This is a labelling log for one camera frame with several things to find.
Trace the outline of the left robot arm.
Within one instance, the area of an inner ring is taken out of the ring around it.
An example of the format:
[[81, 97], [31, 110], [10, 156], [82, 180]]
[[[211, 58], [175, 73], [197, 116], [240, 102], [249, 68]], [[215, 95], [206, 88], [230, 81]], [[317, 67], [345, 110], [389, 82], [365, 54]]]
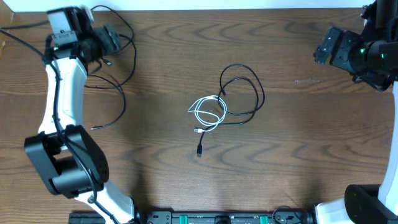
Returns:
[[44, 119], [24, 149], [47, 190], [83, 202], [105, 223], [137, 223], [141, 215], [131, 197], [109, 179], [104, 152], [83, 125], [83, 91], [88, 64], [120, 50], [110, 28], [93, 28], [90, 9], [63, 7], [47, 13], [52, 35], [42, 61], [48, 77]]

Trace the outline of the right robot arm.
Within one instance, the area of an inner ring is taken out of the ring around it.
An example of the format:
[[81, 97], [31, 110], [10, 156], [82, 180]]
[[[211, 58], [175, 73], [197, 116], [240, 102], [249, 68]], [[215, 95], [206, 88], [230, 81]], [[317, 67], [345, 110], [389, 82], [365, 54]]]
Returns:
[[341, 198], [316, 204], [306, 223], [397, 223], [397, 1], [364, 5], [361, 18], [360, 33], [329, 28], [313, 57], [348, 72], [355, 84], [391, 91], [390, 115], [372, 116], [368, 136], [373, 140], [390, 129], [386, 171], [378, 184], [350, 184]]

